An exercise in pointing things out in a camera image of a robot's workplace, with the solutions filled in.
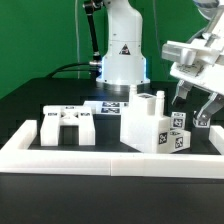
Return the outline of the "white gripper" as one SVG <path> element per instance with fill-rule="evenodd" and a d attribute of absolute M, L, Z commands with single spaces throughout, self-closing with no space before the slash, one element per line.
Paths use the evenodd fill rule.
<path fill-rule="evenodd" d="M 192 65 L 176 62 L 172 65 L 170 75 L 180 79 L 172 104 L 184 106 L 193 85 L 213 92 L 194 115 L 198 123 L 207 123 L 224 107 L 224 38 L 194 39 L 188 44 L 198 47 L 199 51 Z"/>

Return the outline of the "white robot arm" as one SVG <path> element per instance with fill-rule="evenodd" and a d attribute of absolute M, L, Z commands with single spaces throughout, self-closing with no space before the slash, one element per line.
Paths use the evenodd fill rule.
<path fill-rule="evenodd" d="M 209 20 L 208 25 L 188 43 L 165 43 L 162 57 L 173 63 L 170 75 L 179 80 L 174 105 L 184 105 L 193 87 L 210 93 L 208 102 L 195 114 L 196 120 L 206 122 L 224 108 L 224 0 L 192 1 Z M 115 89 L 148 83 L 141 53 L 142 16 L 128 0 L 103 3 L 109 22 L 108 51 L 97 82 Z"/>

